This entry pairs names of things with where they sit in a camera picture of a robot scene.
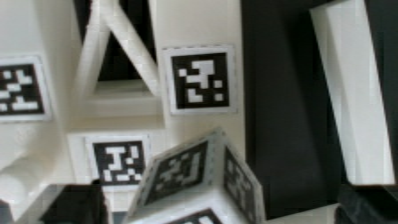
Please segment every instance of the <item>white block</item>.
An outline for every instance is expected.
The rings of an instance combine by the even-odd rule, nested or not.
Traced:
[[[154,157],[143,173],[125,223],[181,220],[264,221],[261,185],[220,129]]]
[[[310,10],[348,180],[392,184],[383,103],[362,0]]]

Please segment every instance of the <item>white border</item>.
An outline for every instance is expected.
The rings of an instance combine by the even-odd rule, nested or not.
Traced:
[[[15,66],[15,65],[26,65],[26,64],[33,65],[44,113],[42,114],[26,114],[26,115],[1,115],[0,122],[51,120],[49,97],[47,97],[44,68],[42,68],[44,66],[42,66],[42,62],[38,60],[38,56],[31,55],[31,56],[0,58],[0,66]]]
[[[229,88],[229,106],[209,107],[193,109],[177,109],[175,107],[175,86],[173,86],[173,75],[172,75],[172,61],[173,56],[202,55],[211,53],[227,54],[227,88]],[[234,71],[234,48],[232,45],[209,45],[193,46],[182,48],[165,48],[165,76],[166,76],[166,92],[168,92],[168,106],[170,114],[211,114],[211,113],[236,113],[237,112],[237,85],[236,85],[236,71]]]
[[[141,141],[143,162],[145,162],[145,169],[147,169],[147,163],[149,163],[149,157],[150,157],[149,135],[106,135],[106,136],[85,137],[86,159],[90,164],[92,179],[99,178],[92,144],[108,143],[108,142],[124,142],[124,141]],[[102,186],[102,191],[120,192],[120,191],[136,190],[136,188],[138,188],[138,184],[127,185],[127,186]]]

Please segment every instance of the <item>black square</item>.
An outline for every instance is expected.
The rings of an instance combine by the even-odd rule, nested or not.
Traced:
[[[102,186],[136,185],[145,169],[141,141],[94,143]]]
[[[205,209],[204,211],[189,214],[188,216],[184,216],[181,219],[168,222],[166,224],[186,224],[186,223],[202,224],[209,222],[211,224],[221,224],[220,219],[213,213],[213,210]]]
[[[159,162],[145,204],[202,182],[205,150],[207,141]]]
[[[44,114],[33,64],[0,66],[0,116]]]
[[[257,215],[253,185],[227,148],[223,169],[223,188],[236,203],[236,207],[248,220],[248,223],[255,223]]]
[[[175,90],[175,108],[193,109],[227,107],[227,53],[173,56],[170,58],[170,63]]]

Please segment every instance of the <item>white cube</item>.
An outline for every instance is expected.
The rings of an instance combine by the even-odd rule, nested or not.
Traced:
[[[262,192],[220,129],[154,157],[125,223],[264,221]]]

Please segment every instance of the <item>white panel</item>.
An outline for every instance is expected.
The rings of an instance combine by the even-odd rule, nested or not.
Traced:
[[[310,11],[351,184],[392,184],[385,114],[362,0]]]

